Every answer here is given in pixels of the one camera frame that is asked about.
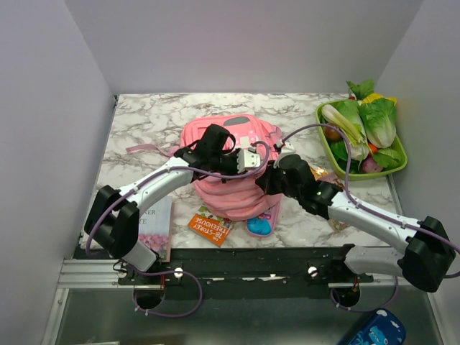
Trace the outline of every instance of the green basket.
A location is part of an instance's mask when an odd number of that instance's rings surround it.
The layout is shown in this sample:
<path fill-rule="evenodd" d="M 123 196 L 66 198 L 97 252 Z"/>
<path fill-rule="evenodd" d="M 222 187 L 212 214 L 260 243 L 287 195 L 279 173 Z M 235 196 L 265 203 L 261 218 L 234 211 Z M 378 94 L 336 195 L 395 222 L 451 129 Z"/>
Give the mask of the green basket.
<path fill-rule="evenodd" d="M 321 104 L 316 109 L 316 121 L 318 123 L 320 123 L 321 108 L 323 108 L 323 106 L 325 106 L 326 104 L 331 104 L 333 106 L 334 104 L 338 103 L 339 101 L 342 101 L 342 100 L 339 99 L 337 101 L 332 101 L 332 102 Z M 318 127 L 318 132 L 319 132 L 319 136 L 321 138 L 321 142 L 323 143 L 324 149 L 326 151 L 326 154 L 327 154 L 329 160 L 331 161 L 333 171 L 340 178 L 345 178 L 345 171 L 343 171 L 342 168 L 339 167 L 339 164 L 337 164 L 336 158 L 332 154 L 331 148 L 329 147 L 329 143 L 328 143 L 328 141 L 326 139 L 326 136 L 324 135 L 323 127 Z M 404 147 L 403 147 L 403 144 L 401 144 L 400 138 L 397 135 L 396 135 L 395 141 L 392 143 L 392 145 L 390 147 L 392 149 L 398 151 L 402 156 L 402 162 L 401 162 L 401 165 L 399 167 L 396 167 L 396 168 L 391 169 L 391 170 L 382 171 L 382 172 L 373 172 L 373 173 L 370 173 L 370 174 L 350 174 L 350 176 L 349 176 L 350 181 L 371 180 L 372 178 L 380 178 L 382 176 L 389 175 L 389 174 L 392 174 L 392 173 L 394 173 L 396 171 L 404 169 L 404 167 L 408 163 L 408 156 L 406 155 Z"/>

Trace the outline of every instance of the pink backpack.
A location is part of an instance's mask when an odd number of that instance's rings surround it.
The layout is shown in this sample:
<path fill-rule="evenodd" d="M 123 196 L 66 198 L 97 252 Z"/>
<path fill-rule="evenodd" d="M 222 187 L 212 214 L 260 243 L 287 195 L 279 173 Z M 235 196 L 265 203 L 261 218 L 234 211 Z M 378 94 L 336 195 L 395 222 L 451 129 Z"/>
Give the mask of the pink backpack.
<path fill-rule="evenodd" d="M 218 124 L 228 129 L 235 136 L 235 147 L 247 148 L 257 140 L 263 140 L 273 147 L 273 144 L 281 138 L 281 131 L 278 127 L 249 114 L 209 116 L 192 120 L 185 125 L 180 136 L 180 146 L 187 146 L 200 139 L 210 124 Z M 224 149 L 231 149 L 232 146 L 233 142 L 229 139 Z M 257 153 L 263 158 L 265 148 L 258 145 Z M 278 153 L 272 148 L 270 160 L 276 160 L 277 156 Z M 255 184 L 256 178 L 264 171 L 265 168 L 262 168 L 255 176 L 230 180 L 226 183 L 210 176 L 195 181 L 194 186 L 196 193 L 216 216 L 244 221 L 261 215 L 280 202 L 281 195 L 264 195 Z M 276 208 L 275 218 L 277 218 L 277 211 L 278 208 Z"/>

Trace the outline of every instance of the gray wall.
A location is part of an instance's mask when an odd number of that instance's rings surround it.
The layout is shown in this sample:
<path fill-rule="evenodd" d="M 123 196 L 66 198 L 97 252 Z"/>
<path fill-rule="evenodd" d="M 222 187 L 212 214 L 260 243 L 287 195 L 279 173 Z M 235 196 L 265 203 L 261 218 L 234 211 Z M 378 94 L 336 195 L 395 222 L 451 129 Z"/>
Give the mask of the gray wall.
<path fill-rule="evenodd" d="M 422 0 L 67 0 L 117 93 L 346 91 L 380 76 Z"/>
<path fill-rule="evenodd" d="M 38 344 L 114 99 L 61 0 L 3 0 L 0 47 L 0 342 Z"/>
<path fill-rule="evenodd" d="M 460 244 L 460 2 L 425 0 L 377 84 L 398 97 L 397 127 L 409 157 L 395 176 L 406 214 L 431 215 Z M 454 264 L 460 270 L 459 259 Z M 460 280 L 444 281 L 446 320 L 460 344 Z"/>

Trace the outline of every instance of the book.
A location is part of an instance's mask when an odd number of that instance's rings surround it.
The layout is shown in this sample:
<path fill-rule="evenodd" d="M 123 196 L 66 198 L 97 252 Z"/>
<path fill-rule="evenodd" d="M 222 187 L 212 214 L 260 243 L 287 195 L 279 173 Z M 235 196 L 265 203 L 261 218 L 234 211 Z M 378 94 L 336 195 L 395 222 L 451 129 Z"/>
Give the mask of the book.
<path fill-rule="evenodd" d="M 235 221 L 214 216 L 206 206 L 201 206 L 188 223 L 190 229 L 218 247 L 223 244 L 234 225 Z"/>
<path fill-rule="evenodd" d="M 139 219 L 139 240 L 155 250 L 163 262 L 170 261 L 172 214 L 173 197 L 167 195 L 150 207 Z"/>

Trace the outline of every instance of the pink strap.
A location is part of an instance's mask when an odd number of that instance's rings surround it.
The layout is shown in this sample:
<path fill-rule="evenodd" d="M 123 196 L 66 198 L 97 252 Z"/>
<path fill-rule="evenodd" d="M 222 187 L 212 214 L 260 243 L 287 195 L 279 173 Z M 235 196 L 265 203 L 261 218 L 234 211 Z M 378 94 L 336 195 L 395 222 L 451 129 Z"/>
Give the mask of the pink strap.
<path fill-rule="evenodd" d="M 176 152 L 178 149 L 179 146 L 172 146 L 169 148 L 169 152 L 166 152 L 155 144 L 140 144 L 136 146 L 127 147 L 126 152 L 131 153 L 139 150 L 157 150 L 163 156 L 172 157 L 174 155 L 174 152 Z"/>

